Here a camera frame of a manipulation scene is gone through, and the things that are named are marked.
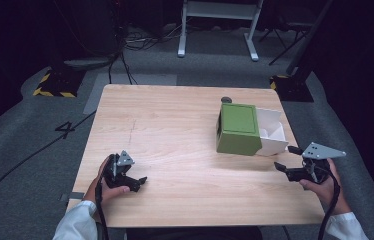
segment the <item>wooden table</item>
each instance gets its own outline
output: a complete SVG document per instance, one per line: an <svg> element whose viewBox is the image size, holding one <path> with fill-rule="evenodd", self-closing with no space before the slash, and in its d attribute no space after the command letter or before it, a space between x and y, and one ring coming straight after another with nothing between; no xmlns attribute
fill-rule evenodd
<svg viewBox="0 0 374 240"><path fill-rule="evenodd" d="M126 150L138 193L104 206L109 227L234 226L321 223L316 195L288 182L274 161L301 167L301 157L216 152L221 97L283 112L270 89L107 85L94 119L74 192L85 192L100 163ZM296 145L283 112L290 145ZM68 208L78 202L70 200Z"/></svg>

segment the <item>dark background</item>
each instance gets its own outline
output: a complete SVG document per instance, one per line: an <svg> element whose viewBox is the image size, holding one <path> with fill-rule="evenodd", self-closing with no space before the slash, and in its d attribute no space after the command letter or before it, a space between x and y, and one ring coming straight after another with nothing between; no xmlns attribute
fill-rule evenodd
<svg viewBox="0 0 374 240"><path fill-rule="evenodd" d="M54 2L37 2L41 13L34 16L42 17L43 23L50 27L46 35L55 44L57 56L63 60L89 56L68 31ZM70 24L76 26L82 22L74 17L71 1L57 2ZM163 25L179 21L177 12L181 12L181 3L133 0L126 6L126 19L160 36ZM263 9L263 17L271 16L270 8ZM44 32L36 32L39 22L33 21L31 10L25 1L0 0L0 115L22 99L20 87L28 77L52 65L39 40ZM265 18L260 19L258 28L265 29ZM83 35L84 26L74 29L78 30L75 32L78 36L88 36ZM99 37L95 35L97 38L91 44L97 43L97 39L112 42L109 37L100 36L112 35L114 31L112 27L106 28ZM305 81L310 71L317 75L327 101L355 141L374 180L374 1L333 1L304 52L299 69L304 72L298 76L299 81Z"/></svg>

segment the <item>small dark object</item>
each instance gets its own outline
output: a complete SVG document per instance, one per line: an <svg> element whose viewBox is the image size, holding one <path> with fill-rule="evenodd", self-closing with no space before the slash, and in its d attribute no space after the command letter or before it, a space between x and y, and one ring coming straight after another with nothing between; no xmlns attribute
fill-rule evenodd
<svg viewBox="0 0 374 240"><path fill-rule="evenodd" d="M223 102L223 103L232 103L233 100L231 100L231 98L229 98L229 97L222 97L221 98L221 102Z"/></svg>
<svg viewBox="0 0 374 240"><path fill-rule="evenodd" d="M110 188L127 186L132 192L138 192L138 190L140 190L140 186L146 182L147 177L140 178L139 180L128 177L126 173L128 170L130 170L131 164L134 162L130 158L128 158L128 161L127 159L124 159L125 161L119 160L119 154L111 154L109 156L109 161L103 170L103 176L106 184Z"/></svg>

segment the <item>gray carpet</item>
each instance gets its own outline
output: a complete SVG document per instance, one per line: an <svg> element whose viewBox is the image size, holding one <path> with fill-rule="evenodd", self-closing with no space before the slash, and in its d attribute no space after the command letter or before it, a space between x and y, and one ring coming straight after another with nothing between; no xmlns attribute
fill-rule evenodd
<svg viewBox="0 0 374 240"><path fill-rule="evenodd" d="M268 77L285 73L297 49L268 66L282 46L273 34L259 43L263 33L257 32L254 42L260 60L252 62L242 35L245 31L189 34L184 58L177 57L178 41L173 39L144 51L125 50L125 59L139 81L140 76L165 75L176 76L179 86L269 88ZM281 35L285 40L293 36ZM33 96L46 70L26 80L21 88L23 101L0 117L0 177L59 137L60 133L54 131L56 127L84 119L90 95L95 94L92 92L96 80L107 76L106 67L87 72L77 98ZM111 72L115 76L125 74L120 60ZM302 148L314 141L348 153L347 157L336 160L345 195L367 236L374 239L374 183L348 132L327 104L318 79L311 75L307 84L314 103L282 102L297 142ZM86 113L95 104L91 103ZM66 209L65 202L59 199L72 190L93 120L94 116L87 119L67 139L57 141L25 162L0 184L0 239L53 237ZM316 239L319 226L287 226L287 229L291 239ZM287 239L281 226L266 226L261 230L264 239ZM121 239L122 233L123 230L116 232L115 238Z"/></svg>

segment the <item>yellow and black tape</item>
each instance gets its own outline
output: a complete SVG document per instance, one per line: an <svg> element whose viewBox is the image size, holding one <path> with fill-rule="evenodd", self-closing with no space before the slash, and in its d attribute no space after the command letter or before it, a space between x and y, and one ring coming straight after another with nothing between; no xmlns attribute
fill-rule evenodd
<svg viewBox="0 0 374 240"><path fill-rule="evenodd" d="M47 97L77 97L79 85L85 72L75 72L70 76L62 77L49 70L41 79L34 91L34 96Z"/></svg>
<svg viewBox="0 0 374 240"><path fill-rule="evenodd" d="M274 75L269 78L269 84L272 90L277 91L277 85L274 81L274 79L280 79L280 78L290 78L290 76L285 75Z"/></svg>

